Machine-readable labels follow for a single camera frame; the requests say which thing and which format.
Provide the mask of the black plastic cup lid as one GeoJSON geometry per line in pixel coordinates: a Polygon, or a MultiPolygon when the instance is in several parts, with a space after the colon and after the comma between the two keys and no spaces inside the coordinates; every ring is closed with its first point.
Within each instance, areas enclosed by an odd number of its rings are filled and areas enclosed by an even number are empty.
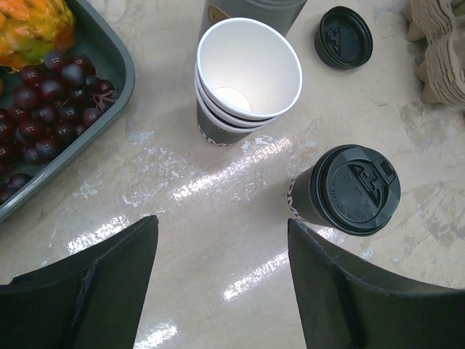
{"type": "Polygon", "coordinates": [[[378,151],[340,145],[318,159],[308,192],[321,222],[352,236],[370,236],[391,220],[401,185],[394,166],[378,151]]]}

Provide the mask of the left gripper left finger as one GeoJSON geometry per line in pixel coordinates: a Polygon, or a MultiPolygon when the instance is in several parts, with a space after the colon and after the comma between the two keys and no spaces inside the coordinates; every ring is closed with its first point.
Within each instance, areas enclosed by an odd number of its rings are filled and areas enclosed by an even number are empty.
{"type": "Polygon", "coordinates": [[[1,286],[2,348],[133,348],[158,244],[147,216],[1,286]]]}

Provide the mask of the black paper coffee cup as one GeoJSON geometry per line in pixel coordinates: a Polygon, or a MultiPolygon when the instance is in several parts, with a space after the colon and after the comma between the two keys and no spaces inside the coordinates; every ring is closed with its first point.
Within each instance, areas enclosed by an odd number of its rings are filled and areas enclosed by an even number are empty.
{"type": "Polygon", "coordinates": [[[327,226],[327,221],[320,214],[318,204],[312,199],[311,179],[314,167],[306,169],[295,177],[286,194],[291,213],[300,220],[313,225],[327,226]]]}

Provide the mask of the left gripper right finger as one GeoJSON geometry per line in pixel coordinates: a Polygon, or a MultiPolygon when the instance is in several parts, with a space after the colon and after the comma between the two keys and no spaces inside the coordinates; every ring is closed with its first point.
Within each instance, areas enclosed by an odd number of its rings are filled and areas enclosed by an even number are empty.
{"type": "Polygon", "coordinates": [[[288,258],[308,348],[463,348],[464,291],[413,280],[288,220],[288,258]]]}

